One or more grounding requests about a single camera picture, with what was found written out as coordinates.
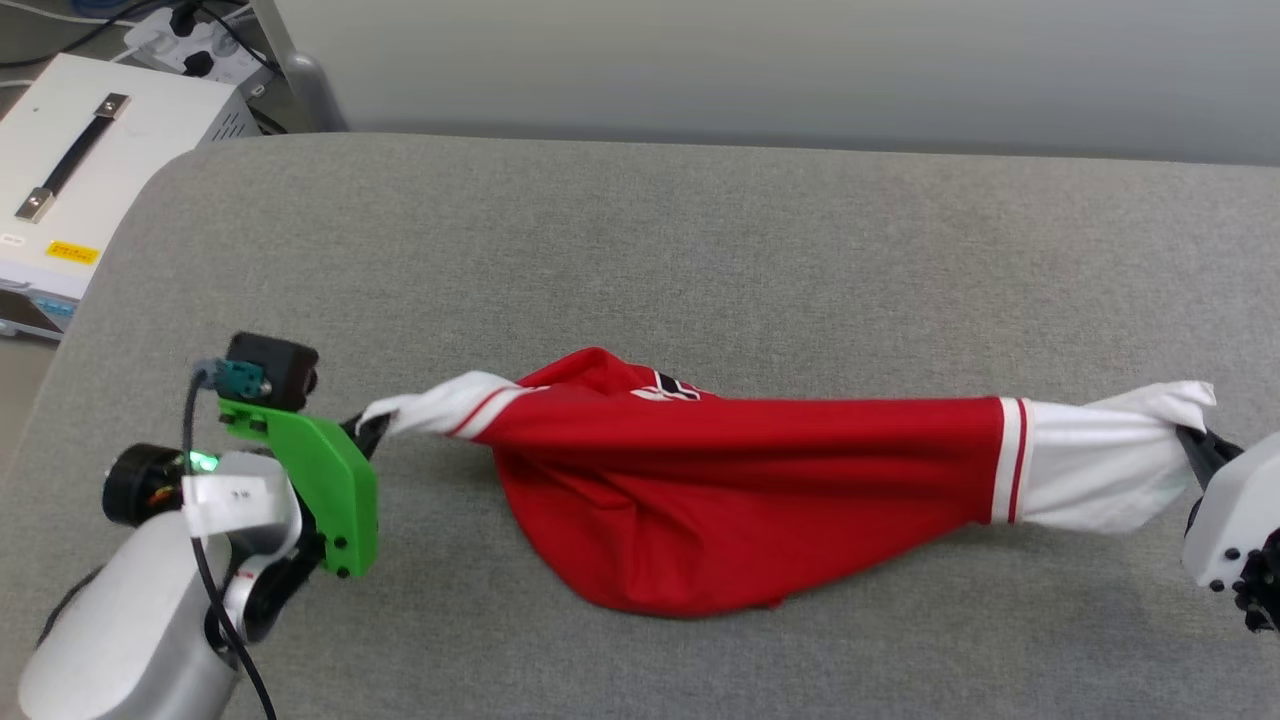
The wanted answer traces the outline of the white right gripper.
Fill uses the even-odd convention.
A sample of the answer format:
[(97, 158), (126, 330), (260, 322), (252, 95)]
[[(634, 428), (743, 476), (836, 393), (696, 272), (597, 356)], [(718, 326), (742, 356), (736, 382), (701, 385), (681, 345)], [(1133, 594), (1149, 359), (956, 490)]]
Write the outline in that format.
[(1192, 427), (1176, 437), (1202, 489), (1181, 565), (1197, 585), (1226, 588), (1245, 579), (1251, 555), (1280, 530), (1280, 430), (1249, 448)]

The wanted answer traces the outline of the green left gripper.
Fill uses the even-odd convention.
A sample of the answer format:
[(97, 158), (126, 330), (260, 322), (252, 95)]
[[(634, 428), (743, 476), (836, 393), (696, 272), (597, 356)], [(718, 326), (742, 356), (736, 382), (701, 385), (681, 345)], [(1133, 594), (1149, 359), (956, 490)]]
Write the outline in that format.
[(324, 568), (365, 577), (378, 557), (378, 478), (371, 460), (393, 413), (339, 423), (220, 398), (227, 430), (269, 448), (326, 538)]

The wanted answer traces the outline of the white power strip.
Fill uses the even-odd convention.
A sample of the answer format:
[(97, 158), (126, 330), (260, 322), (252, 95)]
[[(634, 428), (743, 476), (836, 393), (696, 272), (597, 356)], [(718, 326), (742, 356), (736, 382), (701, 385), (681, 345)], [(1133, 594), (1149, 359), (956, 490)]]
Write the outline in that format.
[(198, 3), (161, 6), (124, 35), (129, 59), (155, 70), (234, 85), (253, 96), (276, 77), (265, 53), (242, 42), (251, 5), (216, 10)]

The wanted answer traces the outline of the grey metal table leg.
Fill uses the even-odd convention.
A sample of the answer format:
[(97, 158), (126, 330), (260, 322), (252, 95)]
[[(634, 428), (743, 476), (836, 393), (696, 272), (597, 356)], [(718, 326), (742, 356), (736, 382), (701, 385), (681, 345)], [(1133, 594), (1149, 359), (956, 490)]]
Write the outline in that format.
[(305, 53), (291, 28), (285, 0), (250, 0), (255, 9), (268, 45), (298, 102), (311, 132), (346, 132), (348, 126), (332, 92), (332, 86), (321, 64)]

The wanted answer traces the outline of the red and white jersey shirt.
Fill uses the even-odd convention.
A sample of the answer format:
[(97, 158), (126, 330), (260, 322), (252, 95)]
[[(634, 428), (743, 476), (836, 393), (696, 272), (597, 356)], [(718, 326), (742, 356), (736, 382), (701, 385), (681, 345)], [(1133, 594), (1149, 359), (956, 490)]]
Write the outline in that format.
[(1120, 534), (1190, 484), (1179, 428), (1213, 387), (1021, 397), (728, 398), (604, 348), (467, 372), (357, 427), (488, 447), (538, 555), (602, 607), (701, 618), (780, 603), (969, 525)]

